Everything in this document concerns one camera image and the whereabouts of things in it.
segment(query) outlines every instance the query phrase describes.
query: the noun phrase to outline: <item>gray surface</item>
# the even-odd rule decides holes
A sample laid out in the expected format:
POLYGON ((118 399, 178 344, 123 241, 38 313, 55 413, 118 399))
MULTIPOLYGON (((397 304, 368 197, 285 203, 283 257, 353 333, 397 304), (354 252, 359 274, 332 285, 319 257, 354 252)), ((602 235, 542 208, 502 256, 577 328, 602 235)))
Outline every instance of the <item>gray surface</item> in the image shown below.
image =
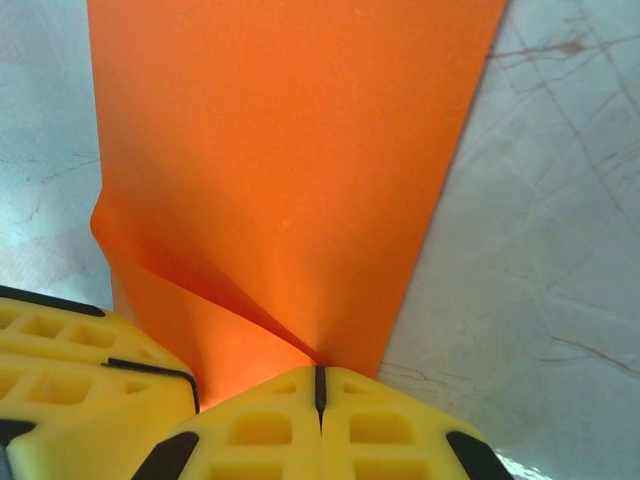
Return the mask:
MULTIPOLYGON (((0 0, 0 282, 109 306, 82 0, 0 0)), ((638 478, 640 2, 514 0, 380 378, 521 478, 638 478)))

